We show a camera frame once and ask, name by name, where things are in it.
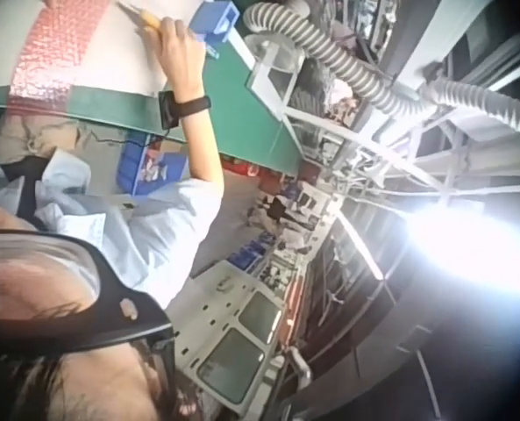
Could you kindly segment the clear extraction hood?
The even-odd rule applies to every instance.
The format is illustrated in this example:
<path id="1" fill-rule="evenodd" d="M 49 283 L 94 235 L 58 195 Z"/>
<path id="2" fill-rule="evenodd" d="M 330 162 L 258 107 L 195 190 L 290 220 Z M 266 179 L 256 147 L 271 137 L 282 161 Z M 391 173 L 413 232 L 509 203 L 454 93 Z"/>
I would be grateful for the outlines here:
<path id="1" fill-rule="evenodd" d="M 246 46 L 257 61 L 267 62 L 269 68 L 294 74 L 303 64 L 303 50 L 288 37 L 279 33 L 252 33 L 244 38 Z"/>

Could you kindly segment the cluttered workbench row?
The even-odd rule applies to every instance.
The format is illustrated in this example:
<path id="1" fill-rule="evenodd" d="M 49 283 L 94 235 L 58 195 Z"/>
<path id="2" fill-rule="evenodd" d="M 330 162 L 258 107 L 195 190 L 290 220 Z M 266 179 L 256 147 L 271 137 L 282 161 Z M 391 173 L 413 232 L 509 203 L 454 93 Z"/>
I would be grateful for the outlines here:
<path id="1" fill-rule="evenodd" d="M 245 214 L 246 227 L 258 233 L 228 261 L 282 293 L 308 271 L 342 204 L 343 197 L 325 184 L 270 181 Z"/>

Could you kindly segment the person's right hand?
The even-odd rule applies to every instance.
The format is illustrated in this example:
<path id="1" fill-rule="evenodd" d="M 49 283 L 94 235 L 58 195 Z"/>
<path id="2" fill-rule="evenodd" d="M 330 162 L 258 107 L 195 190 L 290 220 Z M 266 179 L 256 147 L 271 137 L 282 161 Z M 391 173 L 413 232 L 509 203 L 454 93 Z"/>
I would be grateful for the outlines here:
<path id="1" fill-rule="evenodd" d="M 204 96 L 205 44 L 190 29 L 189 34 L 190 40 L 185 43 L 159 43 L 159 62 L 177 103 Z"/>

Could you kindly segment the yellow utility knife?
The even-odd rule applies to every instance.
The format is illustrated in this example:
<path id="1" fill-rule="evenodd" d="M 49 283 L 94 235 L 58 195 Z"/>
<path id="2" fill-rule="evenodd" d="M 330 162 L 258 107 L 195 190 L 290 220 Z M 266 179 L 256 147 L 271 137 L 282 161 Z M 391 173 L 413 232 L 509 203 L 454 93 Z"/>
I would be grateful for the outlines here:
<path id="1" fill-rule="evenodd" d="M 161 21 L 151 12 L 139 7 L 117 2 L 116 6 L 137 26 L 140 28 L 150 27 L 155 31 L 160 30 Z"/>

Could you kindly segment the pink bubble wrap sheet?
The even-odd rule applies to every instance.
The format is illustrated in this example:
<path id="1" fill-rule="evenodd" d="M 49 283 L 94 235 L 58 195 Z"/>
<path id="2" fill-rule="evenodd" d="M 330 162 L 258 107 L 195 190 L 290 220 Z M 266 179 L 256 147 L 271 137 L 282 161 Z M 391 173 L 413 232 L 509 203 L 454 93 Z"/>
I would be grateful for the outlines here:
<path id="1" fill-rule="evenodd" d="M 7 108 L 64 114 L 89 42 L 111 0 L 48 0 L 18 56 Z"/>

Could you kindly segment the grey metal hood stand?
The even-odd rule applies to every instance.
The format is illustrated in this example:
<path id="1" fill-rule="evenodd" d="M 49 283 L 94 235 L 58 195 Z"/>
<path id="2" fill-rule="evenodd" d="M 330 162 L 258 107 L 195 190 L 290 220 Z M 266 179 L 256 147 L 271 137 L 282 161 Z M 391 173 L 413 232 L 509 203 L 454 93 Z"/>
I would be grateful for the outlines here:
<path id="1" fill-rule="evenodd" d="M 283 54 L 284 58 L 291 59 L 292 68 L 290 72 L 282 71 L 276 67 L 280 55 L 278 49 L 268 49 L 265 56 L 254 66 L 246 83 L 247 88 L 278 121 L 285 117 L 285 110 L 305 59 L 302 51 Z"/>

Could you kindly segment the blue tape dispenser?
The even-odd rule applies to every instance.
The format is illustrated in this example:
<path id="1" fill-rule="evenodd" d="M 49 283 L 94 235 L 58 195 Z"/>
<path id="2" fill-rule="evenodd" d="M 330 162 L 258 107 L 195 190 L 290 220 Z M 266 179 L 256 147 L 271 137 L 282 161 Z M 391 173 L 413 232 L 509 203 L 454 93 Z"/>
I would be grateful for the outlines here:
<path id="1" fill-rule="evenodd" d="M 197 8 L 189 28 L 205 44 L 210 59 L 219 58 L 217 46 L 228 40 L 239 16 L 232 0 L 205 1 Z"/>

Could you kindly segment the white cloth mat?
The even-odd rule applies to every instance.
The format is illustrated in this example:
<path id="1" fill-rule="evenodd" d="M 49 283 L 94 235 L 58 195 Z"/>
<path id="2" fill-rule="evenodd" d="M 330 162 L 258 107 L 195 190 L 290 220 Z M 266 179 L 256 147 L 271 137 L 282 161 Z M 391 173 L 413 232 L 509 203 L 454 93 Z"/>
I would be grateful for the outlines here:
<path id="1" fill-rule="evenodd" d="M 155 96 L 167 81 L 138 19 L 145 10 L 158 18 L 188 23 L 203 0 L 111 0 L 76 74 L 77 86 Z"/>

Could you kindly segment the black wrist band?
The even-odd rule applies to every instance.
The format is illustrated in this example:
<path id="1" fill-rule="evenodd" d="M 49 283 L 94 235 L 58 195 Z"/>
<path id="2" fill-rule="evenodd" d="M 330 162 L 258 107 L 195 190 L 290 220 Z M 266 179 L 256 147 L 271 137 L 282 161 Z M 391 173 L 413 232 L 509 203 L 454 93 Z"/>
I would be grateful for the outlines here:
<path id="1" fill-rule="evenodd" d="M 208 96 L 201 96 L 186 103 L 177 103 L 172 90 L 161 91 L 158 101 L 161 127 L 165 131 L 177 127 L 181 118 L 206 111 L 211 107 Z"/>

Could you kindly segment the blue storage bin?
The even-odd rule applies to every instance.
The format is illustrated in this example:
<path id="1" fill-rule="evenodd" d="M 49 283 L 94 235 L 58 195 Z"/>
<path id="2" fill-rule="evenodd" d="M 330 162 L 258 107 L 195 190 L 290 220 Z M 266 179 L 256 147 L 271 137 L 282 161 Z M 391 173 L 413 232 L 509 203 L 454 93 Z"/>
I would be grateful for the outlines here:
<path id="1" fill-rule="evenodd" d="M 116 182 L 125 194 L 148 196 L 180 181 L 187 163 L 188 156 L 178 143 L 158 135 L 130 132 L 120 154 Z"/>

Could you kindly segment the red crate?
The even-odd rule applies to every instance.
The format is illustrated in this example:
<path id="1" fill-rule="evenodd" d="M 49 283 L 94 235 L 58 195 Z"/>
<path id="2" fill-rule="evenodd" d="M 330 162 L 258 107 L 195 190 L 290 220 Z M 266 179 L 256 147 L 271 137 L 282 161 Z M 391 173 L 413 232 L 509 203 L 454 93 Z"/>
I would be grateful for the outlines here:
<path id="1" fill-rule="evenodd" d="M 272 168 L 263 167 L 261 165 L 251 163 L 249 161 L 243 161 L 229 155 L 221 154 L 220 158 L 223 169 L 233 172 L 237 175 L 243 175 L 247 177 L 262 177 L 267 175 L 273 175 L 276 178 L 281 178 L 282 176 L 294 177 L 294 175 L 291 173 L 285 173 Z"/>

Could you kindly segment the person's legs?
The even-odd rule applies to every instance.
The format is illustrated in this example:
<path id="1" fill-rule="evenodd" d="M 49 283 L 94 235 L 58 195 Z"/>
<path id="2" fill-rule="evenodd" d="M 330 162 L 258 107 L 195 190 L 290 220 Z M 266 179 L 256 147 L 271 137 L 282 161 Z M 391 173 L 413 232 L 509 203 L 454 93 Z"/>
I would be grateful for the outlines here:
<path id="1" fill-rule="evenodd" d="M 80 120 L 49 115 L 4 115 L 0 121 L 0 163 L 27 156 L 51 158 L 56 150 L 78 155 L 93 137 Z"/>

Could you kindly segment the white machine cabinet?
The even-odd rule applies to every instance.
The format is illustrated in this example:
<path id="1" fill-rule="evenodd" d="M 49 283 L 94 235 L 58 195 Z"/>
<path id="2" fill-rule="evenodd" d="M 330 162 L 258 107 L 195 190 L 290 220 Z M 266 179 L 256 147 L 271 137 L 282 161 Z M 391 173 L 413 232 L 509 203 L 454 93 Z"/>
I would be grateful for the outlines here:
<path id="1" fill-rule="evenodd" d="M 177 368 L 245 415 L 278 346 L 286 310 L 284 288 L 220 261 L 188 280 L 167 308 Z"/>

